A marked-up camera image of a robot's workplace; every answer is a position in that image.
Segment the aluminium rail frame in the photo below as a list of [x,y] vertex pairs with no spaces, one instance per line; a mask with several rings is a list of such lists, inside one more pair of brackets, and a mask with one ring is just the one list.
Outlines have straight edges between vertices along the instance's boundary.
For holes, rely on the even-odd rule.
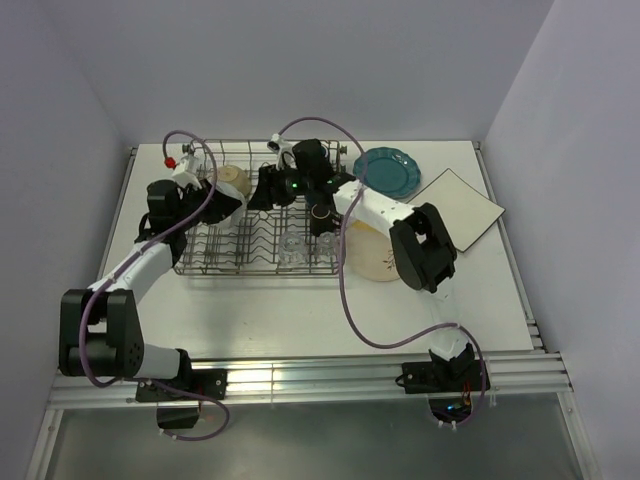
[[[286,439],[283,417],[299,413],[293,427],[294,463],[313,459],[333,474],[378,478],[598,479],[602,472],[580,416],[561,354],[543,340],[503,221],[498,221],[462,257],[454,292],[464,325],[478,339],[492,387],[469,426],[446,432],[433,422],[385,420],[375,434],[377,406],[397,407],[412,418],[427,414],[427,399],[406,395],[393,383],[405,361],[420,361],[426,344],[398,350],[372,349],[364,333],[380,343],[406,337],[436,318],[433,299],[397,283],[384,285],[346,275],[198,276],[169,273],[143,298],[144,338],[185,348],[198,369],[229,372],[226,404],[231,430],[214,440],[184,445],[162,439],[150,405],[137,403],[134,388],[120,382],[99,389],[80,378],[57,376],[27,475],[31,479],[83,479],[90,468],[102,478],[169,477],[172,467],[189,475],[219,470],[232,457],[244,461],[240,478],[261,478],[257,466],[255,416],[269,421],[269,445]],[[406,304],[397,323],[382,296],[389,290]],[[330,460],[337,437],[312,446],[303,425],[318,408],[342,408],[342,433],[354,432],[366,448],[357,467],[355,450]],[[408,441],[407,447],[401,440]]]

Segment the white square plate black rim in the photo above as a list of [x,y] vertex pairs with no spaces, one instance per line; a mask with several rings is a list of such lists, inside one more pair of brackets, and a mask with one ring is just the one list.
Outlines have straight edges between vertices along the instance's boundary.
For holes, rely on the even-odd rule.
[[414,195],[409,204],[435,206],[453,245],[466,252],[503,215],[505,209],[470,186],[451,169]]

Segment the cream bowl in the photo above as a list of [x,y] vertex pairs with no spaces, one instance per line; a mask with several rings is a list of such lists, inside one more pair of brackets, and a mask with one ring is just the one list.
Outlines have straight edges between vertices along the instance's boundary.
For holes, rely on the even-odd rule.
[[252,185],[249,175],[234,165],[223,165],[216,169],[216,188],[229,190],[233,187],[245,198],[250,196]]

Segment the clear glass mug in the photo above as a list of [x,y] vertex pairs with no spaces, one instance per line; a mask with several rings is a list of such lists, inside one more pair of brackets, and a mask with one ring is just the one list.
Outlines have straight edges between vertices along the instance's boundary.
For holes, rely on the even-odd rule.
[[283,266],[301,265],[307,261],[304,237],[294,231],[285,231],[279,240],[279,263]]

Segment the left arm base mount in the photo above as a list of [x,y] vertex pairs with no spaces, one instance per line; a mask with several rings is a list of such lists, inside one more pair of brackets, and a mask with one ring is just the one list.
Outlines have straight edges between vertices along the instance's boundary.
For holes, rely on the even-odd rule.
[[156,406],[156,423],[162,430],[182,435],[207,420],[204,405],[225,399],[226,369],[195,370],[187,383],[178,380],[139,382],[135,401]]

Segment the clear drinking glass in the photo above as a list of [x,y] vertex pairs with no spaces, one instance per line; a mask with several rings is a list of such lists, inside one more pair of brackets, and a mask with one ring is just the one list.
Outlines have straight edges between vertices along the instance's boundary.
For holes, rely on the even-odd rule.
[[316,240],[316,257],[331,260],[339,253],[339,236],[335,232],[323,232]]

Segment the teal green mug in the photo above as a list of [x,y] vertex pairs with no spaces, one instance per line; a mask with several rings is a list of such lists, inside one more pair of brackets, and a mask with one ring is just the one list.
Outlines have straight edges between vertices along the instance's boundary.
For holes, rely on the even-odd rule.
[[321,155],[321,158],[324,161],[331,162],[330,148],[325,143],[323,143],[323,142],[319,143],[319,147],[318,147],[317,153]]

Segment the white bowl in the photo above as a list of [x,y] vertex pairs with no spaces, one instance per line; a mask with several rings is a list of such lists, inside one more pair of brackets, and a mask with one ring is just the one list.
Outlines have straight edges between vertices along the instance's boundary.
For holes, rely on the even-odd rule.
[[220,217],[217,227],[222,230],[229,230],[237,227],[243,218],[246,210],[246,198],[232,184],[217,181],[212,205]]

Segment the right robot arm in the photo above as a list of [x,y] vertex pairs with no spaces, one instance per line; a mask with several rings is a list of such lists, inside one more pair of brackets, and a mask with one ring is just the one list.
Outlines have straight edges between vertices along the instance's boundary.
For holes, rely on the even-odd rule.
[[467,341],[459,325],[443,323],[396,343],[376,343],[356,326],[347,303],[344,278],[344,261],[349,253],[347,223],[359,220],[390,241],[392,260],[405,285],[435,294],[444,281],[453,277],[457,259],[438,209],[429,203],[417,207],[401,203],[367,187],[359,177],[339,171],[331,163],[328,149],[318,139],[292,144],[275,134],[267,147],[277,155],[277,162],[259,168],[258,185],[248,208],[268,211],[304,196],[311,208],[325,215],[328,221],[339,220],[340,299],[352,331],[363,343],[380,350],[400,348],[432,333],[435,343],[429,355],[434,362],[434,381],[446,390],[457,388],[468,374],[462,360]]

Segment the brown mug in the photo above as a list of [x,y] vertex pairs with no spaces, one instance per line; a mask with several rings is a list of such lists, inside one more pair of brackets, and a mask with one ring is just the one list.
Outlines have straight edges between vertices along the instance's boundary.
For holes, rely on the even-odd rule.
[[316,203],[310,208],[310,233],[320,237],[324,233],[334,233],[340,229],[341,217],[329,206]]

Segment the teal scalloped plate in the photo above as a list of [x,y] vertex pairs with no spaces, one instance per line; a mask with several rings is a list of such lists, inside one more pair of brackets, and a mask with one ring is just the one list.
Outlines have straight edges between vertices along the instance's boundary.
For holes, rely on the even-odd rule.
[[353,175],[363,183],[392,199],[404,199],[414,193],[421,183],[417,162],[402,150],[377,147],[355,160]]

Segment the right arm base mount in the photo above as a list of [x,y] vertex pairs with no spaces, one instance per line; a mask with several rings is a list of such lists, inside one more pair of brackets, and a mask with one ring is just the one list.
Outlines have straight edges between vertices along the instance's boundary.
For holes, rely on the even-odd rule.
[[473,413],[472,394],[490,387],[489,379],[482,374],[479,360],[474,360],[459,375],[452,374],[443,363],[406,362],[395,384],[407,395],[448,394],[448,397],[429,398],[432,415],[444,423],[452,424],[466,420]]

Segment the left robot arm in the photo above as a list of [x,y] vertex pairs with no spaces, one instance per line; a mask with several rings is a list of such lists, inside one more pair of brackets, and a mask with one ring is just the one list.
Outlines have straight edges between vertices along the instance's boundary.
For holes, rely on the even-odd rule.
[[245,196],[225,182],[149,184],[148,210],[128,256],[101,280],[62,296],[60,372],[85,377],[101,388],[117,380],[157,380],[172,399],[190,395],[195,375],[189,354],[145,342],[138,303],[181,259],[188,230],[199,224],[230,223],[245,205]]

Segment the cream yellow plate leaf motif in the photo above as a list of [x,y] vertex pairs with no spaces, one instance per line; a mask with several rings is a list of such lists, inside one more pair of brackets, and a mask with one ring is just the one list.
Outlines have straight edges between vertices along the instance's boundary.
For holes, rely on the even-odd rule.
[[375,282],[400,278],[391,241],[368,224],[355,221],[346,230],[346,264],[359,276]]

